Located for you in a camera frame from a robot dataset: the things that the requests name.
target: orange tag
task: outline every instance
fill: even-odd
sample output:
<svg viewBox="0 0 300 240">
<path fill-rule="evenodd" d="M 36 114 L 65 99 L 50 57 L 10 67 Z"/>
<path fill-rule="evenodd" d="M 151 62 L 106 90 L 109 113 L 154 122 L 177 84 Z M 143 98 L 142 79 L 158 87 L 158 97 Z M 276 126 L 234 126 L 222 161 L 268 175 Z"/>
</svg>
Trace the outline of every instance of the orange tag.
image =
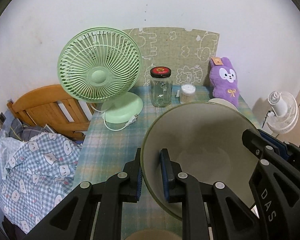
<svg viewBox="0 0 300 240">
<path fill-rule="evenodd" d="M 215 65 L 223 65 L 221 58 L 219 57 L 211 57 Z"/>
</svg>

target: stuffed animal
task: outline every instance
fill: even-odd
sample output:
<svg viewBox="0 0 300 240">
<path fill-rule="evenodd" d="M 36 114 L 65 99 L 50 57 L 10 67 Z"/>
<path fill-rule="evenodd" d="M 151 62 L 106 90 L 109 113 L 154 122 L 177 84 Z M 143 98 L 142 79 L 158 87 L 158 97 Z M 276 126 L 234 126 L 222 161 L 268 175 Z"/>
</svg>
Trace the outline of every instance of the stuffed animal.
<svg viewBox="0 0 300 240">
<path fill-rule="evenodd" d="M 238 108 L 239 89 L 237 74 L 234 71 L 230 60 L 227 57 L 216 59 L 216 65 L 211 59 L 210 82 L 213 85 L 212 95 L 215 98 L 222 98 L 229 101 Z"/>
</svg>

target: white wall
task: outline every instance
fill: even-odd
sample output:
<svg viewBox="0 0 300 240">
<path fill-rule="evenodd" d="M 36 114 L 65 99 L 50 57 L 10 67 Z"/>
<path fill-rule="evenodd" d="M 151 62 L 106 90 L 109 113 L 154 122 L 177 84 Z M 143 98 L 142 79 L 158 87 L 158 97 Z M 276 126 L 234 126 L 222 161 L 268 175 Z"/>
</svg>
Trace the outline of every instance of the white wall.
<svg viewBox="0 0 300 240">
<path fill-rule="evenodd" d="M 257 116 L 272 90 L 300 89 L 300 12 L 291 0 L 13 0 L 0 17 L 0 112 L 8 99 L 58 83 L 61 49 L 94 26 L 220 33 L 217 55 L 233 62 Z"/>
</svg>

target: fan base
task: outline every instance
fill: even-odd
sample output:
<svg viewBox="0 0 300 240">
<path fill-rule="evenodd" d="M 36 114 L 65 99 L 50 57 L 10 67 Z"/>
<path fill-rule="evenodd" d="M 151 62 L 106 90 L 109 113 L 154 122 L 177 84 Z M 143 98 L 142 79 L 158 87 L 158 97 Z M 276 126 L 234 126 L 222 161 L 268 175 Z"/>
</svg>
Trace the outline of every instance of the fan base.
<svg viewBox="0 0 300 240">
<path fill-rule="evenodd" d="M 134 93 L 127 92 L 114 100 L 104 102 L 101 111 L 106 111 L 106 121 L 109 123 L 126 123 L 132 116 L 140 114 L 142 108 L 141 98 Z"/>
</svg>

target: blue checkered blanket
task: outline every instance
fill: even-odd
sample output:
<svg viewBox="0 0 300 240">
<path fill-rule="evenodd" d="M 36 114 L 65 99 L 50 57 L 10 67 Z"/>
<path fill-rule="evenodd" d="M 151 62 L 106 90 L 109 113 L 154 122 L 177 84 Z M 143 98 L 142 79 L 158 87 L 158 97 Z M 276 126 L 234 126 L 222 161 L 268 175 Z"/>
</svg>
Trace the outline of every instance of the blue checkered blanket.
<svg viewBox="0 0 300 240">
<path fill-rule="evenodd" d="M 42 133 L 8 152 L 0 184 L 5 216 L 28 233 L 71 191 L 80 150 L 63 135 Z"/>
</svg>

